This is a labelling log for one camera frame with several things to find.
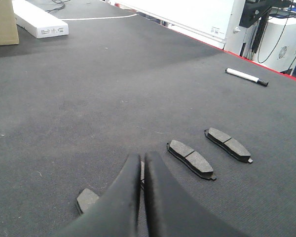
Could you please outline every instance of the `brake pad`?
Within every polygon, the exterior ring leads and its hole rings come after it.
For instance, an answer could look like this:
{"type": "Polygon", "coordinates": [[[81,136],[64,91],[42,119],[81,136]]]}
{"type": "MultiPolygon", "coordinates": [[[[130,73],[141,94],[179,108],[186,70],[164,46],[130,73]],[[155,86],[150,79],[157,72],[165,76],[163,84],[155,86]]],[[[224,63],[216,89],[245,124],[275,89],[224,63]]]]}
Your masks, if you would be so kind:
{"type": "Polygon", "coordinates": [[[141,161],[141,173],[140,173],[140,187],[144,190],[145,186],[145,163],[141,161]]]}
{"type": "Polygon", "coordinates": [[[167,143],[167,150],[199,177],[207,180],[215,180],[214,170],[204,157],[191,147],[182,142],[172,140],[167,143]]]}
{"type": "Polygon", "coordinates": [[[210,127],[205,130],[205,136],[231,154],[238,161],[244,163],[252,163],[251,154],[248,150],[236,139],[230,137],[228,134],[219,131],[218,129],[210,127]]]}
{"type": "Polygon", "coordinates": [[[96,195],[89,189],[84,189],[76,199],[76,206],[80,215],[86,212],[90,206],[95,204],[95,202],[99,199],[99,196],[96,195]]]}

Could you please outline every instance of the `marker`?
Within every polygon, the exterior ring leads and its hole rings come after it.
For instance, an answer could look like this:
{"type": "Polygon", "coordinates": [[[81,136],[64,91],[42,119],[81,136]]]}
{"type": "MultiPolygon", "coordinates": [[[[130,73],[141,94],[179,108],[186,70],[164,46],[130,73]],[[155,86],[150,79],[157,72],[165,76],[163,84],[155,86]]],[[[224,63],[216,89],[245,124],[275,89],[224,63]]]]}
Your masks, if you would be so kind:
{"type": "Polygon", "coordinates": [[[229,73],[229,74],[233,74],[233,75],[235,75],[237,77],[240,77],[240,78],[244,78],[244,79],[247,79],[247,80],[254,81],[255,83],[258,83],[258,84],[263,85],[263,86],[268,85],[268,81],[261,80],[260,78],[257,78],[257,77],[254,77],[252,75],[236,71],[236,70],[231,69],[231,68],[227,68],[226,72],[229,73]]]}

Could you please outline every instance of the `white line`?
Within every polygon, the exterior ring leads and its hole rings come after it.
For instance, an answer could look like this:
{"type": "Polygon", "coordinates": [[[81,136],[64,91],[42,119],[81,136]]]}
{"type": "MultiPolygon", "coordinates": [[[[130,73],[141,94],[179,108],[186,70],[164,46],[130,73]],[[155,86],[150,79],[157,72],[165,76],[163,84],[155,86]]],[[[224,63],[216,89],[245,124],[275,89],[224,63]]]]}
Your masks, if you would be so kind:
{"type": "Polygon", "coordinates": [[[86,21],[86,20],[105,20],[105,19],[119,19],[137,16],[137,14],[128,15],[128,16],[112,16],[112,17],[94,17],[94,18],[71,18],[71,19],[60,19],[62,21],[86,21]]]}

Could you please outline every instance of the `cardboard box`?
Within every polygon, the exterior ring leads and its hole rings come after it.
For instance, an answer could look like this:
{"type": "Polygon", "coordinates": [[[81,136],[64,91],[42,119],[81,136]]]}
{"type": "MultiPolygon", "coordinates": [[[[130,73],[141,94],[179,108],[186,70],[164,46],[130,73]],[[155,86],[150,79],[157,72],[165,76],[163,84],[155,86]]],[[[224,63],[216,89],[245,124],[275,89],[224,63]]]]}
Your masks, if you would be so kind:
{"type": "Polygon", "coordinates": [[[16,24],[37,39],[68,35],[68,24],[25,0],[13,0],[16,24]]]}
{"type": "Polygon", "coordinates": [[[19,35],[11,0],[0,0],[0,45],[18,44],[19,35]]]}

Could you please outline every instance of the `white box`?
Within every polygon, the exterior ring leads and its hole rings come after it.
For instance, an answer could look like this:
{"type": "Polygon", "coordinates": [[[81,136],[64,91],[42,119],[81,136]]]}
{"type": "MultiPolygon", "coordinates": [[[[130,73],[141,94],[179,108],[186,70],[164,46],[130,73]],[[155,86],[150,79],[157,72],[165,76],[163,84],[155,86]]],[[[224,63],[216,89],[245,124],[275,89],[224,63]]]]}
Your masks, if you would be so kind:
{"type": "Polygon", "coordinates": [[[175,26],[225,43],[230,21],[238,26],[245,0],[115,0],[175,26]]]}
{"type": "Polygon", "coordinates": [[[69,34],[68,24],[25,0],[13,0],[16,24],[39,38],[69,34]]]}

